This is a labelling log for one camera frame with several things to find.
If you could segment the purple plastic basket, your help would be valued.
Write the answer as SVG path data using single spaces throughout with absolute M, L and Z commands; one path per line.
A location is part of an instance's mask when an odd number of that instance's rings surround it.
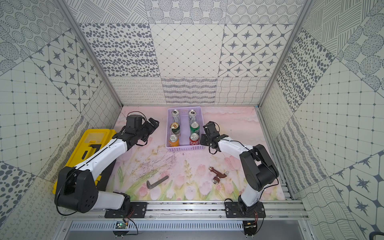
M 181 132 L 179 135 L 179 146 L 171 147 L 170 145 L 170 136 L 172 135 L 171 124 L 173 123 L 172 112 L 174 110 L 178 110 L 180 114 L 181 121 Z M 196 107 L 178 107 L 178 108 L 169 108 L 167 112 L 167 123 L 166 123 L 166 148 L 170 152 L 177 151 L 192 151 L 192 150 L 203 150 L 205 146 L 202 145 L 190 145 L 190 135 L 191 132 L 191 122 L 189 119 L 189 112 L 194 110 L 196 113 L 196 122 L 199 124 L 200 133 L 199 135 L 204 133 L 203 125 L 204 125 L 204 117 L 202 108 L 199 106 Z

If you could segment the red cola can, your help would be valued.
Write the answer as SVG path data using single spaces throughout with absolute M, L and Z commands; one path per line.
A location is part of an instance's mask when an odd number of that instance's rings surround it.
M 197 134 L 197 133 L 192 133 L 190 135 L 190 145 L 193 146 L 193 145 L 199 145 L 199 141 L 200 141 L 200 135 Z

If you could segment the green soda can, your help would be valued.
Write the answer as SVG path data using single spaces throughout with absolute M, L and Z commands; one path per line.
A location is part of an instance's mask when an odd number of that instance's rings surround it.
M 200 134 L 200 125 L 198 122 L 194 121 L 190 125 L 191 134 Z

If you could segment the silver can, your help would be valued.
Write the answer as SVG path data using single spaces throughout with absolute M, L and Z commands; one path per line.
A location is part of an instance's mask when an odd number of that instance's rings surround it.
M 193 122 L 196 122 L 196 117 L 197 117 L 197 113 L 195 110 L 190 110 L 189 111 L 189 123 L 193 123 Z
M 172 110 L 172 119 L 174 123 L 180 124 L 181 118 L 180 118 L 180 111 L 177 109 Z

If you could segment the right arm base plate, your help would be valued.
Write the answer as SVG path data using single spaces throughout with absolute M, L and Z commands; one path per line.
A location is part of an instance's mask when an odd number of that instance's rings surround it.
M 227 218 L 265 218 L 265 207 L 260 201 L 251 207 L 247 207 L 243 202 L 225 202 Z

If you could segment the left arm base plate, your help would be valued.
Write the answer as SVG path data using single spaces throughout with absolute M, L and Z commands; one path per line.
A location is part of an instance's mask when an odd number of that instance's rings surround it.
M 126 202 L 117 210 L 107 209 L 105 213 L 106 219 L 117 218 L 144 218 L 147 211 L 147 202 Z

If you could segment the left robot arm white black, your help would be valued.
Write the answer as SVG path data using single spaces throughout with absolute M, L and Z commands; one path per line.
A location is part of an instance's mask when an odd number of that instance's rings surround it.
M 127 116 L 126 125 L 103 148 L 78 165 L 64 167 L 59 172 L 56 207 L 74 213 L 106 210 L 108 218 L 129 216 L 132 211 L 130 196 L 98 190 L 95 181 L 114 160 L 138 146 L 139 141 L 147 144 L 159 124 L 159 121 L 140 114 Z

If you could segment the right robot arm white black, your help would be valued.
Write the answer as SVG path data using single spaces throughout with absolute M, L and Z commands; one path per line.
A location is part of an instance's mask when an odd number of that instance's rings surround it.
M 279 171 L 263 145 L 248 146 L 231 139 L 228 135 L 221 135 L 216 129 L 215 122 L 208 122 L 203 126 L 201 145 L 224 152 L 241 161 L 247 181 L 244 192 L 238 198 L 238 206 L 244 213 L 255 209 L 265 189 L 273 186 L 278 179 Z

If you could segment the orange soda can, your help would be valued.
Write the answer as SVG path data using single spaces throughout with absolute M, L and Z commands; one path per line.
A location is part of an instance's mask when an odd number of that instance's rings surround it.
M 178 135 L 170 135 L 169 137 L 169 146 L 170 147 L 178 147 L 180 145 L 179 136 Z

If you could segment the dark green gold-top can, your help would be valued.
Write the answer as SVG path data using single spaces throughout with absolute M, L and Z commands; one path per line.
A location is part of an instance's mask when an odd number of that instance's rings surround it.
M 179 135 L 181 132 L 181 127 L 177 122 L 172 123 L 170 128 L 171 128 L 172 135 Z

